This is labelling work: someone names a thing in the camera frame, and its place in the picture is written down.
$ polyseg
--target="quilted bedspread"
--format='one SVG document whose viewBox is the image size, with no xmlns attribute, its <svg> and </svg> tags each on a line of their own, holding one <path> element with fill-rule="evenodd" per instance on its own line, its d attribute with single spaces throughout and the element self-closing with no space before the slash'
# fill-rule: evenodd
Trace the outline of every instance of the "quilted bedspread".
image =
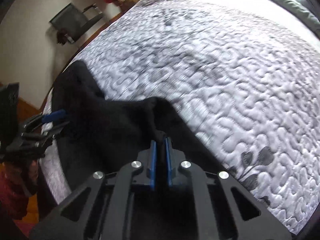
<svg viewBox="0 0 320 240">
<path fill-rule="evenodd" d="M 172 102 L 291 232 L 319 204 L 320 54 L 286 28 L 221 5 L 141 0 L 74 60 L 108 99 Z M 69 189 L 55 144 L 46 155 L 41 166 L 60 202 Z"/>
</svg>

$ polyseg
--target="blue strip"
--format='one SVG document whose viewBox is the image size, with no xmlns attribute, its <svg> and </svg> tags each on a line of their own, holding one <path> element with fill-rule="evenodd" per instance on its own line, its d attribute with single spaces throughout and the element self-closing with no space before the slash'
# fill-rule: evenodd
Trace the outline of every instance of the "blue strip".
<svg viewBox="0 0 320 240">
<path fill-rule="evenodd" d="M 152 163 L 151 163 L 151 169 L 150 169 L 150 187 L 151 190 L 155 190 L 155 184 L 156 184 L 156 161 L 157 161 L 157 150 L 156 150 L 156 142 L 152 141 L 153 147 L 152 147 Z"/>
<path fill-rule="evenodd" d="M 67 115 L 66 111 L 64 109 L 60 109 L 58 111 L 52 112 L 51 114 L 44 114 L 41 119 L 41 122 L 42 123 L 54 122 L 64 118 L 66 115 Z"/>
<path fill-rule="evenodd" d="M 171 160 L 170 160 L 170 152 L 169 152 L 169 143 L 168 139 L 165 139 L 165 148 L 167 153 L 167 169 L 168 169 L 168 186 L 172 186 L 172 169 L 171 169 Z"/>
</svg>

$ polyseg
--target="silver bolt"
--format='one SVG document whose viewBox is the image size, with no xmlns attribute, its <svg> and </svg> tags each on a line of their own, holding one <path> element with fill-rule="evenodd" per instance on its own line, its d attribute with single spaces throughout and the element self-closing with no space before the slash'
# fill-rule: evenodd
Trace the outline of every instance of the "silver bolt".
<svg viewBox="0 0 320 240">
<path fill-rule="evenodd" d="M 139 161 L 134 161 L 134 162 L 131 163 L 131 166 L 134 167 L 134 168 L 140 168 L 141 165 L 142 165 L 142 163 L 139 162 Z"/>
<path fill-rule="evenodd" d="M 219 172 L 219 177 L 221 179 L 227 179 L 227 178 L 229 178 L 229 173 L 227 173 L 226 171 L 220 171 Z"/>
<path fill-rule="evenodd" d="M 190 167 L 191 167 L 191 163 L 188 162 L 188 161 L 183 161 L 183 162 L 181 163 L 181 166 L 182 166 L 183 168 L 187 169 L 187 168 L 190 168 Z"/>
<path fill-rule="evenodd" d="M 93 174 L 93 177 L 95 179 L 101 179 L 103 177 L 103 173 L 101 171 L 96 171 L 94 174 Z"/>
</svg>

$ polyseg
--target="gray chair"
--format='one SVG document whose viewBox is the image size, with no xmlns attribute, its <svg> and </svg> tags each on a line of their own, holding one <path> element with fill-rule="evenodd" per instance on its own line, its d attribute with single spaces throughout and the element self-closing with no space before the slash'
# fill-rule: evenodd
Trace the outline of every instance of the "gray chair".
<svg viewBox="0 0 320 240">
<path fill-rule="evenodd" d="M 98 15 L 89 20 L 84 13 L 90 8 L 96 9 Z M 103 13 L 95 4 L 86 7 L 81 12 L 70 3 L 53 17 L 50 23 L 58 31 L 58 43 L 65 44 L 66 41 L 70 43 L 76 42 L 102 18 Z"/>
</svg>

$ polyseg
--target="wall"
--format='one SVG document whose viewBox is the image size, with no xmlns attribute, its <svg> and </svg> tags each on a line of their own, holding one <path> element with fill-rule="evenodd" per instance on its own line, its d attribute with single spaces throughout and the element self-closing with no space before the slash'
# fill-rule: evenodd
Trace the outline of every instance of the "wall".
<svg viewBox="0 0 320 240">
<path fill-rule="evenodd" d="M 38 108 L 70 57 L 105 23 L 100 20 L 76 45 L 56 44 L 49 21 L 70 2 L 79 9 L 96 3 L 108 19 L 120 12 L 103 0 L 15 0 L 0 24 L 0 82 L 20 82 L 19 95 Z"/>
</svg>

